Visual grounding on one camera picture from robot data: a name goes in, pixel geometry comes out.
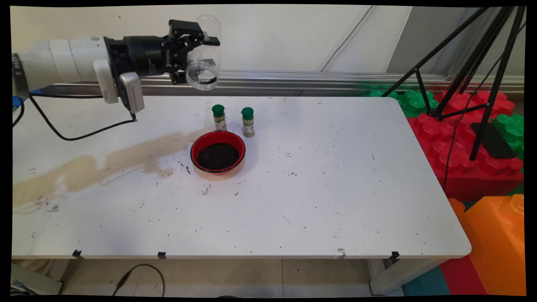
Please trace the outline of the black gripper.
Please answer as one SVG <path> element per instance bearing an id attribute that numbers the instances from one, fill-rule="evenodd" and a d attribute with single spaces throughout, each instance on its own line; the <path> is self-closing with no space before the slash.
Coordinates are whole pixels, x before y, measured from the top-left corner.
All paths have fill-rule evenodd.
<path id="1" fill-rule="evenodd" d="M 167 36 L 125 36 L 123 39 L 105 38 L 112 74 L 134 72 L 139 77 L 169 74 L 174 85 L 187 83 L 187 45 L 220 46 L 220 40 L 209 28 L 197 22 L 170 19 Z"/>

